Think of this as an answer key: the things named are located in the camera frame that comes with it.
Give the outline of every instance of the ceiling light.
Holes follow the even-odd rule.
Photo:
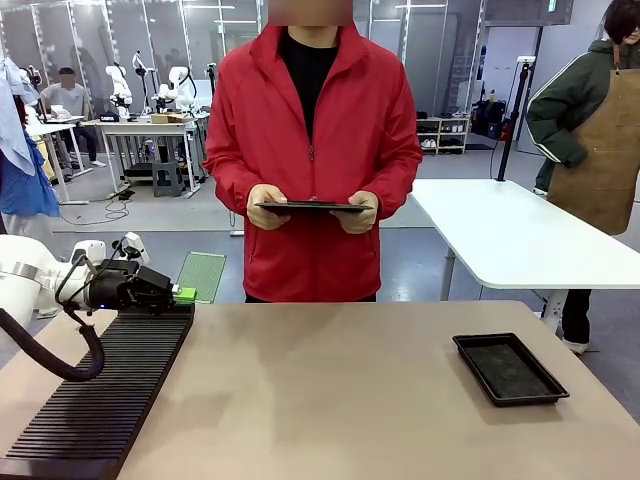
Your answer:
[[[184,8],[214,8],[216,10],[221,8],[222,10],[235,10],[236,7],[233,5],[220,5],[219,7],[214,5],[185,5]]]
[[[437,5],[396,5],[396,8],[445,8],[446,3],[440,3]]]
[[[255,20],[214,20],[215,23],[258,23]]]

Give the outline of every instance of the brown apron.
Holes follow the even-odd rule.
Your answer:
[[[589,155],[554,168],[547,199],[609,235],[625,232],[640,171],[640,70],[612,70],[607,98],[574,134]]]

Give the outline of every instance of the black shirt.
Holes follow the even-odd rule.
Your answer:
[[[296,42],[285,28],[280,38],[280,56],[296,86],[309,141],[313,142],[313,119],[318,96],[338,55],[338,47],[314,48]]]

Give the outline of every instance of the hand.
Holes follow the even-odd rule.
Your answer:
[[[279,217],[256,205],[263,202],[287,203],[287,198],[278,187],[273,185],[259,184],[253,187],[247,201],[247,216],[256,227],[267,231],[275,230],[291,220],[289,216]]]
[[[372,207],[360,213],[331,212],[331,215],[340,220],[342,229],[352,235],[367,233],[373,228],[378,216],[378,197],[371,192],[359,191],[349,199],[351,205],[365,205]]]

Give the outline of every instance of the red jacket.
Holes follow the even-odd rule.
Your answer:
[[[267,232],[246,219],[247,197],[259,183],[277,186],[289,200],[346,203],[367,190],[380,201],[379,219],[390,217],[405,203],[422,161],[413,97],[395,55],[353,24],[341,27],[312,148],[298,93],[277,54],[281,28],[267,26],[220,64],[205,166],[218,198],[245,216],[247,293],[270,302],[355,301],[380,288],[377,224],[349,235],[328,213],[302,213]]]

